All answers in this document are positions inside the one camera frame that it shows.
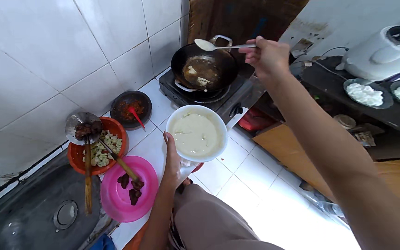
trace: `metal spoon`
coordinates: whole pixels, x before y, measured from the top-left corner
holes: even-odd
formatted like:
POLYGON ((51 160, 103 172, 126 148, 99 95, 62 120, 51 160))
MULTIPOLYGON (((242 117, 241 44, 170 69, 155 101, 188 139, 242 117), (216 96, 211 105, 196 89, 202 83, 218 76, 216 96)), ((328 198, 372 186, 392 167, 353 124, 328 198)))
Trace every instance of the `metal spoon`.
POLYGON ((213 43, 203 40, 203 39, 194 39, 194 42, 197 44, 197 46, 204 51, 213 51, 218 48, 252 48, 252 47, 257 47, 256 44, 242 44, 242 45, 234 45, 234 46, 228 46, 228 47, 216 47, 213 43))

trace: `pink plate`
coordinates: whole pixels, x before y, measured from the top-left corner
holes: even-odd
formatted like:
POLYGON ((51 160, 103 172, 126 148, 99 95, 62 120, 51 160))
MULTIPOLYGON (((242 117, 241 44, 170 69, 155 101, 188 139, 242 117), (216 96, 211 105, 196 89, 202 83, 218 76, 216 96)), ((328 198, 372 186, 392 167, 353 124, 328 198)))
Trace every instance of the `pink plate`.
POLYGON ((134 222, 143 217, 153 206, 158 190, 158 178, 152 165, 139 156, 123 156, 123 161, 144 182, 141 197, 135 206, 131 205, 129 190, 132 189, 131 178, 126 189, 117 179, 125 174, 117 163, 109 169, 101 182, 101 204, 104 211, 118 222, 134 222))

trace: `wok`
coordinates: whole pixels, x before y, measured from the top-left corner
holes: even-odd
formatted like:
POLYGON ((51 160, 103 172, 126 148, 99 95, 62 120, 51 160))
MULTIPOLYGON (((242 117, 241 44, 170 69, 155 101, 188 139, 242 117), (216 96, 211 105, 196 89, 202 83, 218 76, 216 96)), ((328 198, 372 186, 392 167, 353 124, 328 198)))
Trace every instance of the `wok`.
MULTIPOLYGON (((218 37, 228 40, 228 46, 232 46, 232 40, 222 35, 216 35, 210 42, 215 44, 218 37)), ((228 87, 236 79, 239 71, 236 59, 229 51, 227 49, 204 51, 194 43, 180 48, 171 60, 172 72, 176 79, 175 84, 189 92, 195 90, 216 91, 228 87), (189 66, 192 66, 196 73, 187 73, 189 66), (202 85, 197 81, 197 77, 202 77, 210 82, 202 85)))

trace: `hand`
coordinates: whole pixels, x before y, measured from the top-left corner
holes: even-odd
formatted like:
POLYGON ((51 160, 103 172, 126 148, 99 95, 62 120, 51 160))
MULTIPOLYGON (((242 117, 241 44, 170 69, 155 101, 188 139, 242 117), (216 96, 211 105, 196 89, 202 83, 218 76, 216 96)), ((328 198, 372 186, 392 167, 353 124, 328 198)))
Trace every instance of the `hand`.
POLYGON ((163 133, 164 141, 166 142, 166 166, 164 168, 163 179, 161 180, 162 185, 169 185, 174 190, 178 186, 178 180, 180 179, 180 156, 177 154, 175 148, 174 137, 168 132, 163 133))
POLYGON ((257 77, 266 83, 290 75, 289 71, 289 45, 261 36, 248 40, 247 44, 256 43, 255 48, 239 48, 240 53, 245 53, 245 63, 256 69, 257 77))

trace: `stainless steel sink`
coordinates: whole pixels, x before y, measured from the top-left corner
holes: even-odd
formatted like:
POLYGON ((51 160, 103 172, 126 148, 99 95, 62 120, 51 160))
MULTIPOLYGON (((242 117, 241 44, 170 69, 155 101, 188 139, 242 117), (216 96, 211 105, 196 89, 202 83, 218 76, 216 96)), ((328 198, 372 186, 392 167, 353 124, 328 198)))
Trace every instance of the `stainless steel sink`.
POLYGON ((84 175, 73 170, 66 153, 0 199, 0 249, 83 249, 112 224, 100 206, 97 176, 92 177, 92 214, 85 215, 84 175))

